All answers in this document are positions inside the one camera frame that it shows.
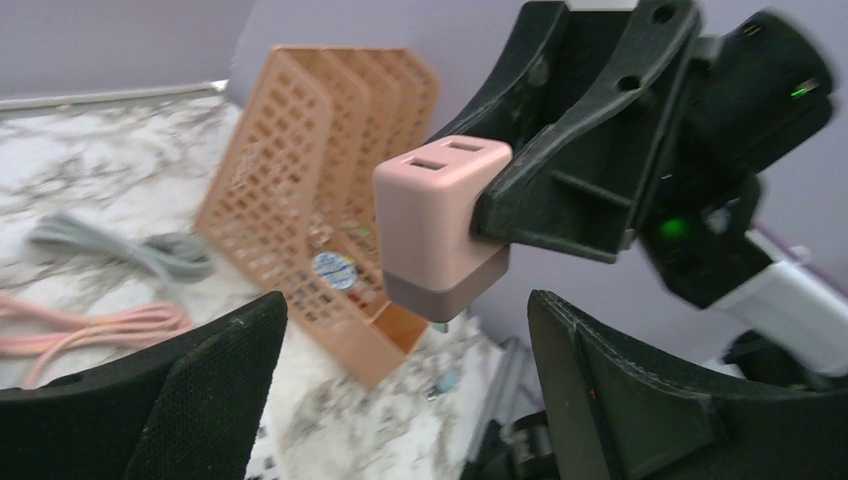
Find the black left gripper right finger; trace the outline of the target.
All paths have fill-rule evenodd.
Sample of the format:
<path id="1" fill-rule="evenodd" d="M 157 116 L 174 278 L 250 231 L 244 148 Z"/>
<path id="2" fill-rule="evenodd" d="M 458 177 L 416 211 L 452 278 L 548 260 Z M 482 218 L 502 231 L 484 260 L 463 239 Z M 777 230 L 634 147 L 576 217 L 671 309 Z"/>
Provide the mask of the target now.
<path id="1" fill-rule="evenodd" d="M 533 291 L 527 316 L 564 479 L 843 479 L 847 393 L 740 379 Z"/>

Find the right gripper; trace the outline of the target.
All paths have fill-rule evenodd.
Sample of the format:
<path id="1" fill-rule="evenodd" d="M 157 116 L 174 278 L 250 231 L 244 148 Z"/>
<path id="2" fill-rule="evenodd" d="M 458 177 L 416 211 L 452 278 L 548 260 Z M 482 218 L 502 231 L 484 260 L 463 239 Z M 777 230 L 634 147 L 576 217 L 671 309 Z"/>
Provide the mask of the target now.
<path id="1" fill-rule="evenodd" d="M 648 208 L 679 126 L 701 27 L 693 1 L 571 11 L 540 128 L 484 191 L 486 237 L 612 263 Z M 688 93 L 639 240 L 677 249 L 696 218 L 822 130 L 835 78 L 813 36 L 764 9 L 719 39 Z"/>

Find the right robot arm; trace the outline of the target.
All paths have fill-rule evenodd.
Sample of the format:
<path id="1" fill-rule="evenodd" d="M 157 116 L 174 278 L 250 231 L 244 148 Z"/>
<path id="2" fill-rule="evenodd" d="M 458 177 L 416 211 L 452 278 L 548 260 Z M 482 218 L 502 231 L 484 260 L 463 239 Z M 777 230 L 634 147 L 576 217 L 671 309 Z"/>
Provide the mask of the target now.
<path id="1" fill-rule="evenodd" d="M 747 238 L 758 176 L 829 122 L 834 85 L 812 40 L 772 10 L 711 38 L 693 1 L 529 1 L 441 135 L 513 152 L 475 204 L 474 239 L 606 263 L 637 240 L 703 309 L 769 265 Z"/>

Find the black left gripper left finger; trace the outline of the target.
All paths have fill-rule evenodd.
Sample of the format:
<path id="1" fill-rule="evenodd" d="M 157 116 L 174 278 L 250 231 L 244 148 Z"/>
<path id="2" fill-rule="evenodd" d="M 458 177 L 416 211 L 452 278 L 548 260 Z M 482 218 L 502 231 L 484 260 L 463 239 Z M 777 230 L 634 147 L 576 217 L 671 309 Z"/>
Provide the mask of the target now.
<path id="1" fill-rule="evenodd" d="M 32 390 L 1 393 L 5 479 L 241 479 L 287 323 L 272 292 Z"/>

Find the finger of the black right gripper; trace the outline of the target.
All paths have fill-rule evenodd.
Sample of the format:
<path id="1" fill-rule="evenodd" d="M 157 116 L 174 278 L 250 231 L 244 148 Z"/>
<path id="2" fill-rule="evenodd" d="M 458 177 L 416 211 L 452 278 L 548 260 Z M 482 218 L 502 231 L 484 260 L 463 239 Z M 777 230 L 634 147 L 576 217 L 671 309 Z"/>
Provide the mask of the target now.
<path id="1" fill-rule="evenodd" d="M 464 135 L 519 149 L 538 133 L 543 97 L 571 11 L 563 1 L 529 1 L 486 80 L 432 141 Z"/>

